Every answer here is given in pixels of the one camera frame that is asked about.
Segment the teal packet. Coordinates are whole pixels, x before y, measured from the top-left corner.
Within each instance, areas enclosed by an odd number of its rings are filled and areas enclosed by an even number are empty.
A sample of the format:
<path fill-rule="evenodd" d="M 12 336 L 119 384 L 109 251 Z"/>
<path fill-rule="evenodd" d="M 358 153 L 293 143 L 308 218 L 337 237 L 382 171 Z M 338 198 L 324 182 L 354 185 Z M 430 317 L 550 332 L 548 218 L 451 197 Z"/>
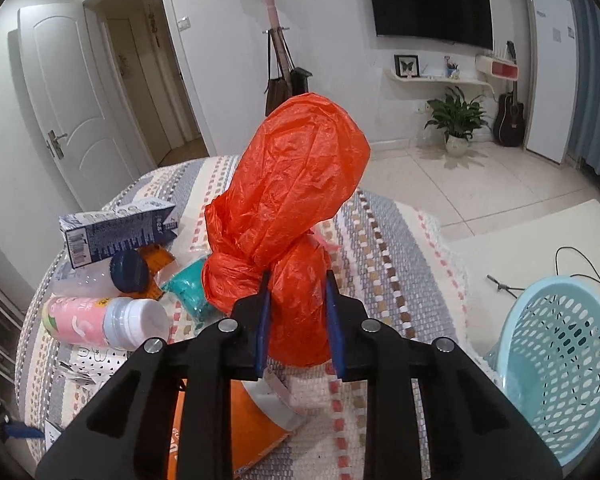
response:
<path fill-rule="evenodd" d="M 193 252 L 184 262 L 174 260 L 169 263 L 156 276 L 160 289 L 175 295 L 197 322 L 204 322 L 213 312 L 202 286 L 202 269 L 206 260 L 204 252 Z"/>

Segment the clear bottle blue cap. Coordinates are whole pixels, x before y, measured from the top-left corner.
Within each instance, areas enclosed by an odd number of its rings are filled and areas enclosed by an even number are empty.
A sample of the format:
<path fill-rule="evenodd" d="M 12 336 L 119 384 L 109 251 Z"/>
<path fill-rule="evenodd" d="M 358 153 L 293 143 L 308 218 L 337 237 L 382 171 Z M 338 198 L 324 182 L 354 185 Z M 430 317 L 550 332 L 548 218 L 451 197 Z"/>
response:
<path fill-rule="evenodd" d="M 148 282 L 145 259 L 136 250 L 125 250 L 79 269 L 70 261 L 63 263 L 50 281 L 50 291 L 59 297 L 109 298 L 143 292 Z"/>

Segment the blue white milk carton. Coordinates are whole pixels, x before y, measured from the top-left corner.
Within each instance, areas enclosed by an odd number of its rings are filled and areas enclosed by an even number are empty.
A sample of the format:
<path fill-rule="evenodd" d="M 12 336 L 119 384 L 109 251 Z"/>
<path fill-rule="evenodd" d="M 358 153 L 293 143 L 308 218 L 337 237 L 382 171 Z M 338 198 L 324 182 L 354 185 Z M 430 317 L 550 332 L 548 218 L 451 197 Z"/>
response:
<path fill-rule="evenodd" d="M 59 229 L 73 269 L 106 260 L 125 250 L 169 243 L 178 228 L 174 210 L 174 203 L 144 198 L 113 210 L 60 217 Z"/>

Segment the orange plastic bag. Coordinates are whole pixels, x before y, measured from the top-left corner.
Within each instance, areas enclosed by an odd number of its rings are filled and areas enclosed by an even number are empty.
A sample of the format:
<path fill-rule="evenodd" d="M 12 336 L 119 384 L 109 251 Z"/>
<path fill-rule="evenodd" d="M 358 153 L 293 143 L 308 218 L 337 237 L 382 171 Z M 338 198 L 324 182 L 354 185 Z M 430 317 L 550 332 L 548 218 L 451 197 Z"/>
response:
<path fill-rule="evenodd" d="M 267 275 L 268 354 L 312 367 L 330 358 L 325 282 L 332 259 L 314 233 L 358 187 L 370 159 L 363 131 L 337 103 L 294 96 L 265 118 L 228 189 L 206 207 L 207 300 L 230 314 Z"/>

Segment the orange snack wrapper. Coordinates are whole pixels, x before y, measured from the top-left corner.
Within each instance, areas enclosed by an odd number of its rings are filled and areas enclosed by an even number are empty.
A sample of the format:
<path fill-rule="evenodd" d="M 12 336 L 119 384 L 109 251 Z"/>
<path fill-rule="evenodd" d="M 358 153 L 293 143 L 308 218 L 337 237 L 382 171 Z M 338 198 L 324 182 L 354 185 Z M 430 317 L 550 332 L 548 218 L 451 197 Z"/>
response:
<path fill-rule="evenodd" d="M 153 299 L 158 300 L 163 291 L 156 282 L 157 274 L 175 258 L 173 255 L 160 245 L 153 244 L 138 248 L 137 252 L 142 256 L 148 266 L 148 282 L 141 292 L 130 292 L 129 297 L 134 299 Z"/>

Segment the white room door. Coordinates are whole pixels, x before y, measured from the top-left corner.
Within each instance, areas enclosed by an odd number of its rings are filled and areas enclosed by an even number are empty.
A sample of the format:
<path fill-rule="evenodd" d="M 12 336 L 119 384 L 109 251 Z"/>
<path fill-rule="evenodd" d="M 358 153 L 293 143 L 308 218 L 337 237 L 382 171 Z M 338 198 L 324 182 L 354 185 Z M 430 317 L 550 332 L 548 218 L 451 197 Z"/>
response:
<path fill-rule="evenodd" d="M 114 121 L 84 7 L 18 10 L 20 58 L 35 118 L 79 206 L 97 210 L 140 175 Z"/>

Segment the light blue laundry basket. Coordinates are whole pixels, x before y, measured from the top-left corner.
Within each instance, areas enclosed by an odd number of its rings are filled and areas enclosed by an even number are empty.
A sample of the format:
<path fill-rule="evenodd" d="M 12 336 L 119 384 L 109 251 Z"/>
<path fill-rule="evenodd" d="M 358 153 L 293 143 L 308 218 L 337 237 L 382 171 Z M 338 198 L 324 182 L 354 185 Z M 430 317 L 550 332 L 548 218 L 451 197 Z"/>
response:
<path fill-rule="evenodd" d="M 530 285 L 486 362 L 562 466 L 583 456 L 600 433 L 600 295 L 565 275 Z"/>

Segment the pink yogurt bottle white cap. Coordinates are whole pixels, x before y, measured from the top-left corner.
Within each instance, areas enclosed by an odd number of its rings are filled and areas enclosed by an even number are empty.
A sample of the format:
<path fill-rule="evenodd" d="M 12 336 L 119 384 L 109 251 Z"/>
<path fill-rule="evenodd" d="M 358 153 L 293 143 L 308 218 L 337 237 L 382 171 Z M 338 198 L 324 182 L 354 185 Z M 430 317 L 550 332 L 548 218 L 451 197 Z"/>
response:
<path fill-rule="evenodd" d="M 147 339 L 167 340 L 170 316 L 156 300 L 53 296 L 42 323 L 63 344 L 135 351 Z"/>

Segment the orange white paper package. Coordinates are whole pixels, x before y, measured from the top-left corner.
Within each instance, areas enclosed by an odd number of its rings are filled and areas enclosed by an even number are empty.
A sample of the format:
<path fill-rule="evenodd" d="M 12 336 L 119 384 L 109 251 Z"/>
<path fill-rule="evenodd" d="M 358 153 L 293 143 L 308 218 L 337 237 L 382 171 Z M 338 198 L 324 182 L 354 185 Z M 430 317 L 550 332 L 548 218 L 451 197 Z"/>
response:
<path fill-rule="evenodd" d="M 257 382 L 230 383 L 230 442 L 238 479 L 306 421 L 282 381 L 266 370 Z"/>

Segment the white low table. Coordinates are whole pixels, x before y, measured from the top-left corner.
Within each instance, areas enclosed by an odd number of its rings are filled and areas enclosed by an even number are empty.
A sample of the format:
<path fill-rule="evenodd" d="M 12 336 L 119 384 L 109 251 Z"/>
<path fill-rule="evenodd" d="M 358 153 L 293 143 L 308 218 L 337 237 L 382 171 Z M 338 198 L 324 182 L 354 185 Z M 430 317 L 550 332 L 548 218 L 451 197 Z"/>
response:
<path fill-rule="evenodd" d="M 514 298 L 489 278 L 526 288 L 576 274 L 600 294 L 600 203 L 589 200 L 510 228 L 451 244 L 467 275 L 468 339 L 484 356 L 498 341 Z"/>

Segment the black acoustic guitar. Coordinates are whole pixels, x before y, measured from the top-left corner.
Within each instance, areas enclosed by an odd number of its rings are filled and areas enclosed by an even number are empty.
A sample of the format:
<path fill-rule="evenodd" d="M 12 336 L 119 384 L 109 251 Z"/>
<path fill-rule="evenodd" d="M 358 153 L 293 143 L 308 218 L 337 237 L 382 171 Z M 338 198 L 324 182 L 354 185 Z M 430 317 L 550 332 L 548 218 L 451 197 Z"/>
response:
<path fill-rule="evenodd" d="M 516 68 L 514 76 L 509 78 L 512 88 L 498 98 L 498 114 L 494 119 L 493 135 L 498 145 L 506 148 L 520 148 L 526 135 L 524 120 L 524 104 L 518 100 L 518 65 L 515 44 L 512 40 L 506 42 L 510 68 Z"/>

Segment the potted green plant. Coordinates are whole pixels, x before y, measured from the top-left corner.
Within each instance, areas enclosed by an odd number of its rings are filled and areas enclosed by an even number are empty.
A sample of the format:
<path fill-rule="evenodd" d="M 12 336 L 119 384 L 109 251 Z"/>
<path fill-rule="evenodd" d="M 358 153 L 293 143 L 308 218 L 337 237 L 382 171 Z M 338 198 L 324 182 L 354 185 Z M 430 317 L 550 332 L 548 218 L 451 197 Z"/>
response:
<path fill-rule="evenodd" d="M 425 127 L 443 133 L 445 151 L 462 157 L 468 151 L 474 133 L 488 125 L 486 111 L 478 98 L 466 99 L 460 87 L 448 87 L 444 97 L 427 101 L 430 117 Z"/>

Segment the framed butterfly picture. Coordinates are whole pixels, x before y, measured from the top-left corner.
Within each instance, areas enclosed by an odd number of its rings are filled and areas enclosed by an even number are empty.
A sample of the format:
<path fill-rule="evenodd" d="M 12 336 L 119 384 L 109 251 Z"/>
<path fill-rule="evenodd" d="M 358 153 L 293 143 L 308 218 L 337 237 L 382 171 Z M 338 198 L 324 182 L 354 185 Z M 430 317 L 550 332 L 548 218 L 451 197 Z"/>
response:
<path fill-rule="evenodd" d="M 401 79 L 418 78 L 420 76 L 418 56 L 396 54 L 394 56 L 394 73 Z"/>

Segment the brown hanging handbag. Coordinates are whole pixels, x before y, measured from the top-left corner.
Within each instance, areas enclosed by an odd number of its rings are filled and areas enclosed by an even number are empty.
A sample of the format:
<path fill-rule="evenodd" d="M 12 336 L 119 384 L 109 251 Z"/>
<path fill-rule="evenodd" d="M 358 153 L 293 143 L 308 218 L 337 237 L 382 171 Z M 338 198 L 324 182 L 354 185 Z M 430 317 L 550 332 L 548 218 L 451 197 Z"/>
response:
<path fill-rule="evenodd" d="M 265 88 L 265 109 L 264 114 L 268 116 L 280 104 L 287 101 L 291 95 L 291 86 L 288 84 L 284 75 L 280 72 L 282 69 L 277 62 L 279 74 L 277 77 L 272 76 L 272 51 L 274 50 L 273 32 L 268 31 L 268 84 Z"/>

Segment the black hanging bag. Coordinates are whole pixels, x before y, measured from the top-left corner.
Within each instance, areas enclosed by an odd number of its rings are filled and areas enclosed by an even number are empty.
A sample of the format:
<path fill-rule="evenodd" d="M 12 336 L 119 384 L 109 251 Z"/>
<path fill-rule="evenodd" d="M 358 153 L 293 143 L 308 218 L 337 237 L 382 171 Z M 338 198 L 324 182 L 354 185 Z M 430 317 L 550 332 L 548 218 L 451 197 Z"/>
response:
<path fill-rule="evenodd" d="M 293 96 L 300 96 L 309 92 L 309 79 L 313 76 L 311 72 L 302 67 L 294 67 L 290 71 L 291 92 Z"/>

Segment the white refrigerator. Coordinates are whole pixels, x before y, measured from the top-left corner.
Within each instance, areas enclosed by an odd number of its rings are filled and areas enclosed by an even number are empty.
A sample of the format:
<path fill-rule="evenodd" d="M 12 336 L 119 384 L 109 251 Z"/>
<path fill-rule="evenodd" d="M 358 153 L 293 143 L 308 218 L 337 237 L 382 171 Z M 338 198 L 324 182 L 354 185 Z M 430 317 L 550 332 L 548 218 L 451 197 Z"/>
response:
<path fill-rule="evenodd" d="M 564 162 L 578 84 L 577 27 L 571 0 L 528 0 L 531 73 L 524 147 Z"/>

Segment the pink coat rack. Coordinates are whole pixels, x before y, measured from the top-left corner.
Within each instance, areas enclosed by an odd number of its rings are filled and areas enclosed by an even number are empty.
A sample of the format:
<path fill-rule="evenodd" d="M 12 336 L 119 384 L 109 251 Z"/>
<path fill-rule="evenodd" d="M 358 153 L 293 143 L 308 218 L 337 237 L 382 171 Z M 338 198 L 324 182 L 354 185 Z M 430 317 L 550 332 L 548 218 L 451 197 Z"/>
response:
<path fill-rule="evenodd" d="M 279 16 L 275 0 L 264 0 L 266 12 L 268 12 L 268 21 L 270 22 L 270 37 L 273 40 L 274 50 L 279 65 L 280 72 L 286 81 L 289 94 L 292 94 L 290 57 L 285 46 L 285 37 L 282 26 L 279 23 Z"/>

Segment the white wall shelf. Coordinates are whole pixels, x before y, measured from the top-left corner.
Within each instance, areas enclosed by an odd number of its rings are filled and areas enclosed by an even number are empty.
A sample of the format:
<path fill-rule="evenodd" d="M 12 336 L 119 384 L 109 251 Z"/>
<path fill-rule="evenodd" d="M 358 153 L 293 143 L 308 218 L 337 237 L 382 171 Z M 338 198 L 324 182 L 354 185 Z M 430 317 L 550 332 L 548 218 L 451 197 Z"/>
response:
<path fill-rule="evenodd" d="M 474 87 L 480 91 L 487 91 L 494 96 L 495 91 L 493 87 L 486 81 L 479 79 L 453 79 L 445 77 L 399 77 L 390 68 L 384 68 L 382 70 L 384 75 L 390 80 L 398 82 L 399 84 L 444 84 L 448 87 Z"/>

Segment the red white wall box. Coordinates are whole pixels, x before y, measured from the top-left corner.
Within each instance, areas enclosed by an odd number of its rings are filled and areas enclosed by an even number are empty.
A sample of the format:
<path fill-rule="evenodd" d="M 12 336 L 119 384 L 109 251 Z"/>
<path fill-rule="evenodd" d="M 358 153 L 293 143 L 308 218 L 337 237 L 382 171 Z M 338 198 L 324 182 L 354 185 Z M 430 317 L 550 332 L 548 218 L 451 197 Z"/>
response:
<path fill-rule="evenodd" d="M 518 65 L 515 62 L 492 58 L 492 56 L 478 55 L 475 59 L 478 72 L 492 78 L 517 81 L 519 76 Z"/>

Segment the black wall television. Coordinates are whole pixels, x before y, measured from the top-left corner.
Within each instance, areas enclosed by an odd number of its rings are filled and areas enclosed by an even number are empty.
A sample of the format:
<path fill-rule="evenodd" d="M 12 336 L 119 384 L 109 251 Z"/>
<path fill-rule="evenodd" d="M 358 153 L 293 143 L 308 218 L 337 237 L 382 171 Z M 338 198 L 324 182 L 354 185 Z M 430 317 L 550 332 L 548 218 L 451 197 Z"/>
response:
<path fill-rule="evenodd" d="M 376 34 L 417 37 L 490 50 L 490 0 L 372 0 Z"/>

